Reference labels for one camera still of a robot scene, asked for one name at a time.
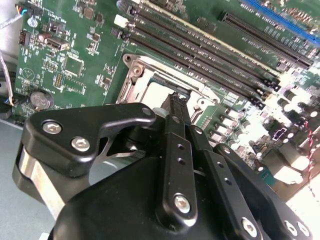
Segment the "silver metal plate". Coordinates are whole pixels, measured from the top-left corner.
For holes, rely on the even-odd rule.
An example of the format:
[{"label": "silver metal plate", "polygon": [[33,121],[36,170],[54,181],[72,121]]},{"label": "silver metal plate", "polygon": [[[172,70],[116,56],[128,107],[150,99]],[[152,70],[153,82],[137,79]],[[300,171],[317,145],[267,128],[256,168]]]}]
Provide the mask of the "silver metal plate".
[{"label": "silver metal plate", "polygon": [[220,98],[204,83],[148,56],[125,54],[123,62],[129,71],[117,104],[143,103],[151,109],[159,108],[168,94],[178,92],[188,98],[191,122],[196,124],[207,107],[220,103]]}]

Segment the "gray cable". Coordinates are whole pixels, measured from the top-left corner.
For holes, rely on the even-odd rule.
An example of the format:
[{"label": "gray cable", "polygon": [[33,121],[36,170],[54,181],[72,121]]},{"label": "gray cable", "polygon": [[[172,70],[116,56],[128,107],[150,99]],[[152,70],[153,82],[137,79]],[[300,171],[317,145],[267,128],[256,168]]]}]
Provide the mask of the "gray cable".
[{"label": "gray cable", "polygon": [[[14,17],[0,23],[0,30],[4,29],[5,27],[7,27],[10,24],[13,24],[14,22],[18,21],[20,18],[22,18],[23,15],[21,14],[17,14]],[[3,69],[3,73],[4,73],[4,78],[5,78],[5,82],[8,88],[8,97],[9,97],[9,102],[10,104],[13,106],[14,105],[14,93],[13,93],[13,89],[12,89],[12,85],[11,85],[11,80],[10,80],[10,76],[9,76],[9,71],[8,71],[8,67],[5,63],[4,57],[2,56],[2,52],[0,51],[0,66]]]},{"label": "gray cable", "polygon": [[4,22],[0,23],[0,29],[4,29],[6,26],[13,24],[14,22],[18,21],[23,16],[21,14],[15,15],[13,18],[5,20]]},{"label": "gray cable", "polygon": [[5,63],[5,60],[4,60],[4,57],[2,56],[2,52],[1,51],[0,51],[0,66],[3,69],[5,82],[6,82],[6,85],[7,85],[7,88],[8,88],[9,102],[13,106],[14,105],[14,101],[13,101],[14,93],[13,93],[13,90],[12,90],[12,85],[11,85],[11,80],[10,80],[10,76],[9,76],[8,67],[7,67],[7,65]]}]

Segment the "blue expansion slot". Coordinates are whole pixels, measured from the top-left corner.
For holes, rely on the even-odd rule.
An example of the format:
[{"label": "blue expansion slot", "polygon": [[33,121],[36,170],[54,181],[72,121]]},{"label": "blue expansion slot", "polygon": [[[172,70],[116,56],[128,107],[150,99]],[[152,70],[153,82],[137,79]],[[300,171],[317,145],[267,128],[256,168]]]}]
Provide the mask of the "blue expansion slot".
[{"label": "blue expansion slot", "polygon": [[307,41],[316,45],[317,47],[320,47],[320,38],[316,37],[315,35],[307,33],[306,31],[304,31],[302,28],[298,27],[294,23],[288,21],[287,19],[275,13],[274,11],[270,10],[269,8],[261,5],[260,2],[256,0],[241,0],[241,1],[246,5],[254,8],[257,12],[261,13],[262,15],[265,15],[267,18],[282,25],[292,33],[306,39]]}]

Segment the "chip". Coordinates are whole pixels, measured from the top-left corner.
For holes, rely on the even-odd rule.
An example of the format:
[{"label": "chip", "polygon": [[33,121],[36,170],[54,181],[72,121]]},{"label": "chip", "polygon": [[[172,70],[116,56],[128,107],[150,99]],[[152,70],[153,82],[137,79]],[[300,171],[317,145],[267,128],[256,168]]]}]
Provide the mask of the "chip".
[{"label": "chip", "polygon": [[83,16],[85,16],[87,19],[92,19],[94,17],[94,10],[91,7],[84,8]]},{"label": "chip", "polygon": [[81,74],[83,67],[84,67],[83,61],[77,58],[71,57],[69,55],[65,58],[65,62],[64,62],[65,72],[78,77]]}]

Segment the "wire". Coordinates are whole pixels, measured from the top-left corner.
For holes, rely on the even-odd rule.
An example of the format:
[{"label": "wire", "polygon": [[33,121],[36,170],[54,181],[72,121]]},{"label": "wire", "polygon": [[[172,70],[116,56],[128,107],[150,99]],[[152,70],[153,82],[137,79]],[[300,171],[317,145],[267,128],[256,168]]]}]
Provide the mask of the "wire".
[{"label": "wire", "polygon": [[313,135],[313,131],[309,128],[309,122],[308,122],[308,121],[306,121],[306,122],[304,123],[304,126],[305,126],[305,128],[307,129],[307,131],[308,131],[308,142],[309,142],[309,153],[308,153],[308,157],[307,157],[307,158],[309,159],[309,164],[308,164],[308,167],[307,167],[307,172],[308,172],[308,183],[307,183],[307,185],[308,185],[308,188],[309,188],[312,196],[313,196],[315,199],[317,199],[317,198],[316,198],[316,195],[315,195],[315,193],[314,193],[314,191],[313,191],[313,189],[312,189],[312,187],[311,187],[311,170],[312,170],[312,163],[313,163],[313,161],[312,161],[312,156],[313,156],[313,154],[314,154],[314,152],[315,152],[315,150],[313,149],[313,145],[314,145],[314,135]]},{"label": "wire", "polygon": [[28,12],[27,9],[23,9],[22,12],[21,12],[21,15],[24,15],[26,12]]},{"label": "wire", "polygon": [[10,24],[13,24],[14,22],[18,21],[20,18],[22,18],[23,16],[21,14],[17,14],[14,17],[5,20],[4,22],[0,23],[0,30],[4,29],[5,27],[7,27]]},{"label": "wire", "polygon": [[0,66],[2,67],[3,73],[4,73],[4,78],[5,78],[5,82],[8,88],[8,99],[9,99],[9,103],[11,106],[14,106],[14,93],[12,90],[12,85],[11,85],[11,80],[10,80],[10,75],[9,75],[9,71],[8,71],[8,67],[5,63],[4,57],[2,56],[2,52],[0,51]]}]

